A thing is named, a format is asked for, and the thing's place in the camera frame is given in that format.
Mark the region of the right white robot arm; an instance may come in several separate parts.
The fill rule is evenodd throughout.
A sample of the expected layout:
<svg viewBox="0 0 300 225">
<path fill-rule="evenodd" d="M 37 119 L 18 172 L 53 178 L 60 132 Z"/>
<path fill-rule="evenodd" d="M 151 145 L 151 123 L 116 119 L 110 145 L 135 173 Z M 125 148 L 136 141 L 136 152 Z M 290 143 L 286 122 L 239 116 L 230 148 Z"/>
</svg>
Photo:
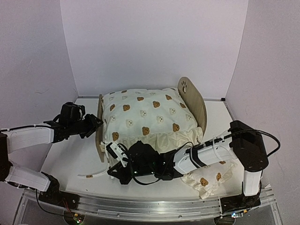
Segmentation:
<svg viewBox="0 0 300 225">
<path fill-rule="evenodd" d="M 130 148 L 112 142 L 106 150 L 118 163 L 107 173 L 122 185 L 127 185 L 131 180 L 142 185 L 138 176 L 153 175 L 158 181 L 173 180 L 195 169 L 237 159 L 244 167 L 242 192 L 222 197 L 220 203 L 223 214 L 239 213 L 261 204 L 261 175 L 269 164 L 262 134 L 262 131 L 235 120 L 227 131 L 216 138 L 198 145 L 184 144 L 162 154 L 141 141 Z"/>
</svg>

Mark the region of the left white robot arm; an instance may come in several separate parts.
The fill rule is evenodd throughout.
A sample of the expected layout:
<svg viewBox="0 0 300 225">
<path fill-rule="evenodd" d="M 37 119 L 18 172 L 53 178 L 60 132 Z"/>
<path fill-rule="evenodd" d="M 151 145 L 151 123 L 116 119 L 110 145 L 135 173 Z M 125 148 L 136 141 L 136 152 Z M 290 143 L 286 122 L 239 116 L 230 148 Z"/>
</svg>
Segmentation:
<svg viewBox="0 0 300 225">
<path fill-rule="evenodd" d="M 79 195 L 60 190 L 59 181 L 44 172 L 36 172 L 9 160 L 9 154 L 41 144 L 54 144 L 73 135 L 88 138 L 103 121 L 94 114 L 87 114 L 83 105 L 65 103 L 60 113 L 42 124 L 5 128 L 0 131 L 0 180 L 15 187 L 29 188 L 37 199 L 51 205 L 76 209 Z"/>
</svg>

